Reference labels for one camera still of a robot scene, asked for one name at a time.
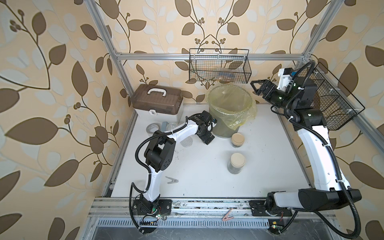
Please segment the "patterned white jar lid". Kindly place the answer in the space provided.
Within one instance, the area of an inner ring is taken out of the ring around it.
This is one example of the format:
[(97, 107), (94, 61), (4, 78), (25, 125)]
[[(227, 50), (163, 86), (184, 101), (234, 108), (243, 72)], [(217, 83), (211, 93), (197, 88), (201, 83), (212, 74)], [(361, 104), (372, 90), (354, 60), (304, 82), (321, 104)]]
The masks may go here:
[(180, 141), (180, 144), (184, 148), (189, 148), (193, 145), (193, 138), (192, 137), (187, 137), (184, 140)]

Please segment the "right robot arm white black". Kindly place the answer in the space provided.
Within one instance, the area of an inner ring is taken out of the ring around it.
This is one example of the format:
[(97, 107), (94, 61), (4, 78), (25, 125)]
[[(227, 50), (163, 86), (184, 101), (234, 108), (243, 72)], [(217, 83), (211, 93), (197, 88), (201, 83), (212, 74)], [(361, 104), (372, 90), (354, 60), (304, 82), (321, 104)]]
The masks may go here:
[[(316, 214), (340, 237), (357, 239), (362, 224), (355, 203), (362, 195), (345, 179), (332, 148), (326, 118), (320, 109), (313, 107), (318, 87), (310, 77), (315, 67), (316, 62), (309, 61), (299, 70), (280, 69), (277, 85), (268, 79), (250, 83), (256, 95), (262, 96), (272, 108), (282, 109), (281, 115), (293, 125), (302, 140), (314, 175), (314, 188), (268, 193), (264, 210), (270, 215), (280, 214), (284, 209), (295, 211), (276, 234), (284, 233), (299, 212), (309, 212)], [(349, 207), (353, 215), (354, 230), (351, 233), (338, 230), (321, 213), (344, 207)]]

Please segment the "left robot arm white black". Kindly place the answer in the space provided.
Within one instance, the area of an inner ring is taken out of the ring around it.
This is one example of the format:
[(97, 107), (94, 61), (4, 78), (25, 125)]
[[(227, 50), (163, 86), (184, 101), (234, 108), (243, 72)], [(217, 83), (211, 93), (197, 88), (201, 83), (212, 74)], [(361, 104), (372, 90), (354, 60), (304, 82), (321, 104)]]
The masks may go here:
[(131, 183), (131, 192), (140, 193), (134, 200), (138, 215), (161, 214), (160, 186), (163, 172), (170, 166), (178, 141), (196, 135), (209, 145), (215, 138), (213, 129), (217, 120), (207, 111), (186, 117), (185, 122), (169, 131), (156, 131), (144, 140), (135, 151), (136, 162), (148, 171), (148, 180), (144, 190)]

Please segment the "jar with beige lid back-right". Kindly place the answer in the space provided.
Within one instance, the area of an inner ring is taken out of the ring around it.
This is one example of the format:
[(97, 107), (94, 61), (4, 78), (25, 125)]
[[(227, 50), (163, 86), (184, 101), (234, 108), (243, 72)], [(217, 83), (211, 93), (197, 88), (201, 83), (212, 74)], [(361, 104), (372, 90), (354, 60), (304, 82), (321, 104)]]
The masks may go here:
[(245, 137), (240, 133), (235, 133), (231, 137), (231, 144), (234, 148), (239, 148), (245, 143)]

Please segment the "jar with beige lid front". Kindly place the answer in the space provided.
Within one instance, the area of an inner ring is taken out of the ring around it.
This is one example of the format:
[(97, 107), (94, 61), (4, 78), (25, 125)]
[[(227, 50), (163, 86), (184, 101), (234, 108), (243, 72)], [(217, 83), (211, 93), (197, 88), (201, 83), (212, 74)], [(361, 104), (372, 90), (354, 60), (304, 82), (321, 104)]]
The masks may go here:
[(239, 174), (246, 164), (246, 158), (241, 153), (234, 153), (228, 162), (228, 171), (231, 174)]

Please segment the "tape roll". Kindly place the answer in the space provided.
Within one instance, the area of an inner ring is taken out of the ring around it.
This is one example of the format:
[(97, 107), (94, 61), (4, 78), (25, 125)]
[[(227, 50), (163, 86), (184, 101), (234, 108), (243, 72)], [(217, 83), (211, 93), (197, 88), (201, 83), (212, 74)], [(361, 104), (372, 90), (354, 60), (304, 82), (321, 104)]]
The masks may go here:
[(158, 123), (151, 123), (146, 127), (146, 132), (149, 136), (152, 136), (156, 131), (160, 130), (160, 125)]

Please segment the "grey clip on table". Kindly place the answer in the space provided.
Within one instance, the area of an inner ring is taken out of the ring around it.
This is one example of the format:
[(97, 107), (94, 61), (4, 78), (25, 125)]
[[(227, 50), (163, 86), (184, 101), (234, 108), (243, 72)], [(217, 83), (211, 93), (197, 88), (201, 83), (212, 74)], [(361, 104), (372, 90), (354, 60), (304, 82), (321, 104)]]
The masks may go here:
[(167, 176), (166, 176), (166, 178), (169, 180), (169, 181), (167, 182), (167, 184), (176, 184), (176, 183), (179, 182), (177, 179), (174, 179), (174, 178), (171, 178), (171, 177), (167, 177)]

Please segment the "brown lidded storage box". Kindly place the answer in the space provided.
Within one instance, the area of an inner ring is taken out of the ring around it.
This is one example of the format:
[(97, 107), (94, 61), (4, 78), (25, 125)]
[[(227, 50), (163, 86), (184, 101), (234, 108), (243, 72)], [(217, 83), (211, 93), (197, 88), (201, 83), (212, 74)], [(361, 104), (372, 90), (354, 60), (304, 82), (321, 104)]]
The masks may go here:
[(138, 116), (148, 122), (179, 122), (184, 110), (182, 90), (140, 85), (131, 97)]

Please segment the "pink clip on rail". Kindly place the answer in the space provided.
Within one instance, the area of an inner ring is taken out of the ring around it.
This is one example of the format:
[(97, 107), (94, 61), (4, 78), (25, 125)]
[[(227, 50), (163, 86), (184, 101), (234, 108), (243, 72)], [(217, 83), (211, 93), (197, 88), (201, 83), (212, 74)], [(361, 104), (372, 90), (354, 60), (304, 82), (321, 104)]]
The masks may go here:
[(233, 209), (229, 209), (228, 212), (223, 216), (223, 218), (222, 218), (223, 222), (227, 222), (227, 221), (230, 221), (230, 220), (234, 219), (234, 217), (231, 216), (232, 210)]

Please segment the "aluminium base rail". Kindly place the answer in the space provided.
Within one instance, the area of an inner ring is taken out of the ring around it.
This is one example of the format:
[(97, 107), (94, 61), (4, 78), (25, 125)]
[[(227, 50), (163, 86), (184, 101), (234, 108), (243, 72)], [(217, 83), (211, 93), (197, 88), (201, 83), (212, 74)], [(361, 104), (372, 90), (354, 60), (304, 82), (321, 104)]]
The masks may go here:
[[(268, 214), (264, 202), (260, 198), (168, 198), (160, 201), (161, 214), (145, 216), (138, 215), (127, 198), (96, 198), (88, 217), (100, 227), (267, 230), (284, 226), (293, 216), (292, 210)], [(229, 209), (234, 219), (223, 222)]]

